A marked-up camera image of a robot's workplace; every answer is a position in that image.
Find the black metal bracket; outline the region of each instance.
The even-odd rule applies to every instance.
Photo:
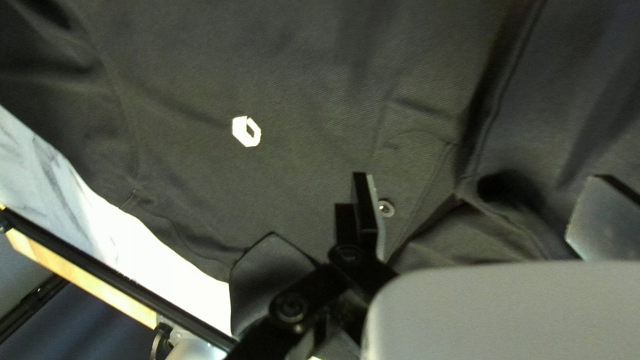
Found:
[[[329,251],[330,264],[278,294],[269,316],[251,328],[225,360],[279,360],[288,354],[291,358],[292,349],[306,359],[324,340],[330,320],[360,344],[368,304],[396,276],[376,257],[380,217],[372,189],[365,173],[353,174],[353,203],[335,206],[336,245]],[[356,295],[357,304],[344,296],[348,290]],[[302,341],[309,332],[314,341]]]

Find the black fabric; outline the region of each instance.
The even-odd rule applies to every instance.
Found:
[[[537,3],[474,114],[483,126],[457,194],[505,224],[542,219],[562,236],[587,176],[640,190],[640,3]],[[506,202],[532,212],[495,205]]]
[[[226,281],[271,231],[322,261],[353,171],[389,255],[454,188],[508,0],[0,3],[0,104],[89,186]],[[262,129],[257,147],[234,117]]]
[[[229,276],[231,331],[237,338],[269,314],[271,299],[315,270],[315,264],[277,234],[255,244]]]

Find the black metal bar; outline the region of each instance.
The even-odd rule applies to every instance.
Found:
[[[68,284],[68,281],[53,274],[22,298],[13,309],[0,318],[0,343],[26,323]]]
[[[101,261],[32,223],[18,213],[9,209],[0,210],[0,218],[5,219],[13,228],[28,238],[31,238],[33,241],[82,268],[89,274],[127,294],[134,300],[156,311],[185,330],[208,341],[211,345],[226,352],[229,352],[237,345],[237,340],[234,338],[231,338],[224,332],[189,314],[153,291],[108,267]]]

